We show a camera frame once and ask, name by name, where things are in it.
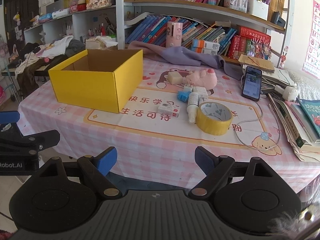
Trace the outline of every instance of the pile of clothes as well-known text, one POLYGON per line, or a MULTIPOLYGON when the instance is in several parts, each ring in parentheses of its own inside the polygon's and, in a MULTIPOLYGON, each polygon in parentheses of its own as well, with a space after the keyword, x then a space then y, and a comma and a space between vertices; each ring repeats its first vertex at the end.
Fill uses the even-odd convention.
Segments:
POLYGON ((49 70, 83 50, 85 45, 73 39, 73 36, 66 36, 46 45, 27 43, 19 53, 19 64, 15 70, 23 97, 26 98, 39 87, 35 81, 35 71, 38 68, 47 66, 46 70, 49 70))

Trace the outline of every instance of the yellow packing tape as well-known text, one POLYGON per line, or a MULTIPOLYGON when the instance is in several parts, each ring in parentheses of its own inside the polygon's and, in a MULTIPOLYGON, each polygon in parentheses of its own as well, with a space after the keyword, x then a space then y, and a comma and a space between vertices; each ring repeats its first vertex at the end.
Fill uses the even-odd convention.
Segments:
POLYGON ((224 135, 231 121, 232 113, 226 106, 215 102, 204 102, 199 105, 196 124, 205 133, 224 135))

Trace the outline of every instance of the yellow box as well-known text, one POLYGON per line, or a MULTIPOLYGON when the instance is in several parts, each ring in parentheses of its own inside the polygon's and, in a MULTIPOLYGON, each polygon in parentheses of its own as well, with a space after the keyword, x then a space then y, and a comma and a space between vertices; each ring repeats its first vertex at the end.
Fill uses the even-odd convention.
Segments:
POLYGON ((138 49, 86 49, 49 70, 60 103, 119 113, 143 76, 138 49))

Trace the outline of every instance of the pink pig plush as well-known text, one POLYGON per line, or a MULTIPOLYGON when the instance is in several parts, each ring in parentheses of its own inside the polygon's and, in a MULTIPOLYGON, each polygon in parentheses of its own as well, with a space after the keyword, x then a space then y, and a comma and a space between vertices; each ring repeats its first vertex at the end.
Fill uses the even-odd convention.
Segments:
POLYGON ((186 76, 186 83, 196 87, 204 87, 206 90, 211 90, 217 85, 216 73, 212 68, 201 71, 190 71, 186 76))

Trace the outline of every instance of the white bottle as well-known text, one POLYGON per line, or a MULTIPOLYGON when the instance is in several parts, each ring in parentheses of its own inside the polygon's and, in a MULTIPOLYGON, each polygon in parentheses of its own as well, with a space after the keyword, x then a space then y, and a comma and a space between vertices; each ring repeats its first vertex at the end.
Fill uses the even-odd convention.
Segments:
POLYGON ((198 111, 199 95, 196 92, 191 92, 188 98, 187 112, 189 116, 189 123, 195 123, 198 111))

